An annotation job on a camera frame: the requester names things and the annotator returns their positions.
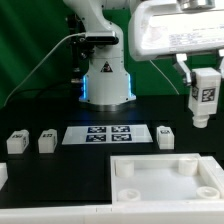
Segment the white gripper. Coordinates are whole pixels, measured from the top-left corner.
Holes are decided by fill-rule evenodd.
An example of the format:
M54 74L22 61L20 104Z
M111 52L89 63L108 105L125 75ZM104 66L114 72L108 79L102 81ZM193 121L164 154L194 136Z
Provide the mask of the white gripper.
M180 0L139 1L128 26L130 55L136 61L174 56L174 68L186 86L192 84L187 55L217 50L224 79L224 0L211 8L183 10Z

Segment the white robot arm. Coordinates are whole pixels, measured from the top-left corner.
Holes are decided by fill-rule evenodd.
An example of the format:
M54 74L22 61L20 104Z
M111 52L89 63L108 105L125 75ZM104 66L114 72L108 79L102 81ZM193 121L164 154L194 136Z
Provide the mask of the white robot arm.
M224 0L63 0L84 25L78 42L90 55L80 101L116 109L136 99L124 45L136 61L174 57L185 83L188 54L224 48Z

